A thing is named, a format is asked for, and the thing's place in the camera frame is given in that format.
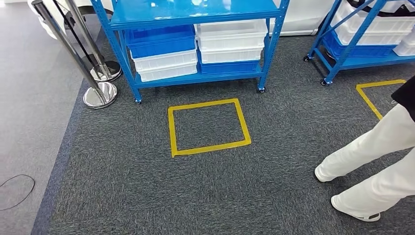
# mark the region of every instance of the yellow floor marking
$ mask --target yellow floor marking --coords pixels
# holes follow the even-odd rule
[[[236,113],[238,114],[239,122],[241,123],[242,133],[245,138],[243,141],[223,143],[223,144],[218,144],[218,145],[185,149],[185,150],[177,150],[176,130],[175,130],[175,125],[174,125],[173,111],[183,110],[183,109],[201,108],[201,107],[219,105],[219,104],[231,104],[231,103],[235,104],[235,107],[236,107]],[[177,155],[190,155],[190,154],[196,154],[196,153],[205,153],[205,152],[210,152],[210,151],[215,151],[215,150],[235,148],[235,147],[240,147],[240,146],[251,144],[251,136],[249,135],[248,127],[246,125],[244,115],[242,113],[241,104],[239,103],[239,100],[237,98],[223,99],[223,100],[210,101],[210,102],[197,103],[197,104],[171,106],[168,108],[168,120],[169,120],[170,145],[171,145],[171,157],[172,158],[174,158]]]
[[[360,94],[360,96],[363,98],[363,100],[368,104],[370,109],[376,114],[376,116],[381,120],[383,116],[380,114],[380,112],[377,110],[377,108],[374,106],[374,104],[370,101],[368,96],[363,92],[362,88],[368,88],[368,87],[380,87],[380,86],[386,86],[386,85],[393,85],[393,84],[399,84],[399,83],[405,83],[406,80],[403,79],[397,79],[397,80],[391,80],[391,81],[383,81],[383,82],[371,82],[371,83],[365,83],[365,84],[357,84],[356,90]]]

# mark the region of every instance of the white shoe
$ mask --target white shoe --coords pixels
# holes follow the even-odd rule
[[[332,181],[334,178],[328,178],[328,177],[324,177],[323,175],[322,175],[322,173],[321,173],[321,165],[318,165],[317,167],[316,167],[316,169],[314,169],[314,175],[316,176],[316,178],[320,181],[320,182],[322,182],[322,183],[325,183],[325,182],[328,182],[328,181]]]
[[[365,221],[365,222],[375,222],[375,221],[378,221],[380,219],[380,213],[374,214],[374,215],[371,215],[371,216],[368,216],[368,217],[359,217],[359,216],[355,216],[355,215],[352,215],[352,214],[349,214],[347,212],[342,211],[341,209],[339,209],[338,205],[336,205],[336,202],[335,202],[336,201],[336,198],[335,198],[336,196],[337,195],[331,197],[331,205],[334,207],[334,209],[336,209],[340,212],[343,212],[345,214],[348,214],[350,216],[353,216],[356,219]]]

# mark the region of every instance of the shelf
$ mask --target shelf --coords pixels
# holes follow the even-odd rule
[[[395,65],[408,62],[415,62],[415,56],[397,56],[392,51],[387,57],[348,57],[340,67],[340,70]]]
[[[173,26],[273,18],[280,15],[273,0],[119,0],[110,26]]]
[[[200,72],[180,77],[172,77],[166,79],[160,79],[156,81],[141,82],[139,74],[136,73],[135,77],[135,87],[138,89],[141,88],[151,88],[151,87],[164,87],[164,86],[173,86],[173,85],[183,85],[183,84],[192,84],[192,83],[202,83],[202,82],[216,82],[216,81],[227,81],[227,80],[236,80],[236,79],[246,79],[246,78],[256,78],[263,75],[261,67],[256,67],[256,71],[253,72],[239,72],[239,73],[227,73],[227,74],[201,74]]]

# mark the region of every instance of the silver pole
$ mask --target silver pole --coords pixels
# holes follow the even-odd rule
[[[92,78],[92,75],[88,72],[86,65],[83,63],[81,57],[79,57],[76,50],[73,48],[66,34],[59,27],[58,23],[54,20],[52,15],[43,3],[43,0],[35,0],[32,2],[33,7],[42,16],[44,22],[52,30],[56,38],[65,46],[66,50],[71,55],[75,64],[82,72],[84,78],[90,84],[90,88],[84,94],[85,104],[93,109],[104,108],[113,103],[117,97],[117,89],[114,84],[109,82],[100,82],[97,84]]]
[[[98,46],[95,44],[92,35],[88,31],[87,24],[85,23],[79,8],[76,6],[73,0],[65,0],[70,12],[72,13],[73,19],[78,24],[81,29],[81,33],[84,36],[85,40],[87,41],[88,46],[92,50],[92,54],[94,55],[98,65],[93,65],[93,69],[91,70],[91,74],[97,81],[113,81],[117,79],[121,75],[121,66],[119,63],[115,61],[104,61],[102,58],[103,56],[99,52]]]

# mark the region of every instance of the person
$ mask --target person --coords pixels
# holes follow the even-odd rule
[[[331,198],[335,209],[365,222],[378,221],[381,212],[415,195],[415,76],[392,98],[397,105],[372,130],[327,156],[314,170],[320,182],[328,182],[385,154],[412,148],[397,163]]]

